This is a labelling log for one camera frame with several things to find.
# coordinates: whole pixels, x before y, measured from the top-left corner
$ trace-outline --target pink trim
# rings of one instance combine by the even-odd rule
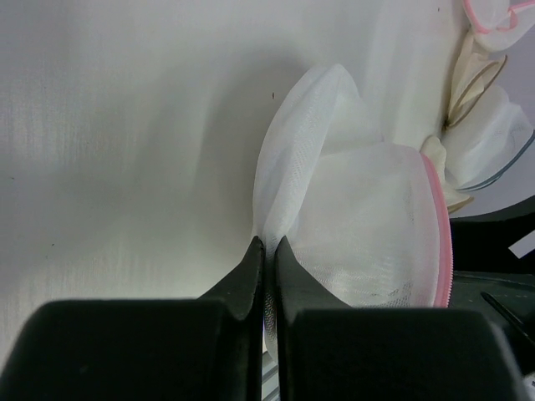
[[[438,282],[433,306],[447,307],[450,301],[453,282],[453,246],[451,244],[450,216],[448,215],[441,181],[436,173],[435,166],[425,155],[421,157],[424,161],[425,171],[427,172],[431,185],[431,193],[435,201],[440,236]]]
[[[491,29],[483,27],[481,25],[481,23],[477,20],[476,13],[474,12],[473,7],[471,6],[471,0],[464,0],[463,2],[464,2],[464,5],[465,5],[466,14],[468,15],[468,17],[470,19],[470,22],[472,23],[472,25],[476,29],[476,32],[477,33],[482,33],[484,35],[487,35],[490,32],[492,32]],[[496,30],[499,31],[499,32],[507,32],[507,31],[510,31],[510,30],[516,28],[517,25],[518,25],[518,16],[515,13],[515,10],[518,10],[519,8],[529,7],[529,6],[535,6],[535,0],[530,0],[529,2],[517,4],[515,6],[511,6],[508,9],[508,12],[511,14],[511,17],[509,18],[510,19],[509,27],[507,27],[507,28],[498,27],[498,28],[496,28]]]

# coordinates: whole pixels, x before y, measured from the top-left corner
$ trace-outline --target pink edge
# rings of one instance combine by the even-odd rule
[[[436,173],[435,166],[425,155],[422,155],[422,159],[429,177],[433,201],[435,202],[440,236],[438,282],[433,306],[447,307],[450,302],[453,281],[453,246],[451,244],[450,216],[448,215],[446,199],[444,198],[441,181]]]

